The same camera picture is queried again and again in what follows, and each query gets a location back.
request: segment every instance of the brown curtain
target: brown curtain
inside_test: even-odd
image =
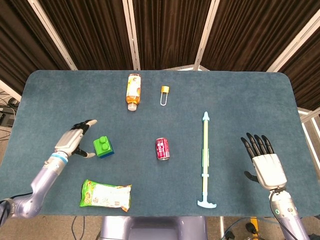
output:
[[[201,65],[266,71],[319,8],[319,0],[221,0]]]
[[[291,80],[298,107],[320,107],[320,28],[280,69]]]
[[[195,63],[211,0],[133,0],[142,70]]]
[[[69,67],[28,1],[0,0],[0,79],[19,94],[38,69]]]
[[[39,2],[79,70],[133,69],[122,1]]]

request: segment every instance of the robotic hand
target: robotic hand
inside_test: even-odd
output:
[[[249,142],[241,138],[248,152],[256,175],[245,171],[245,176],[251,181],[270,191],[270,209],[278,220],[286,240],[309,240],[308,234],[298,215],[297,208],[288,192],[286,192],[287,178],[281,162],[275,154],[270,141],[264,135],[262,139],[254,135],[246,134]]]
[[[32,181],[32,192],[0,201],[0,227],[8,218],[29,219],[39,214],[45,196],[68,163],[68,157],[78,154],[91,158],[95,155],[81,150],[79,143],[86,131],[96,123],[97,120],[80,122],[63,134],[54,148],[54,153],[44,162],[44,166]]]

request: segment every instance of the juice bottle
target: juice bottle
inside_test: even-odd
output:
[[[128,110],[137,110],[137,105],[140,103],[141,93],[141,75],[132,73],[128,78],[128,86],[126,88],[126,102],[128,103]]]

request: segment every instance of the green toy block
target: green toy block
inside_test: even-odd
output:
[[[107,136],[101,136],[100,138],[93,141],[94,149],[96,155],[100,157],[105,157],[114,153],[112,145],[107,138]]]

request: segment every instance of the snack bag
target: snack bag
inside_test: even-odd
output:
[[[128,212],[130,208],[131,185],[113,186],[90,180],[82,185],[81,201],[79,206],[100,206],[108,208],[121,208]]]

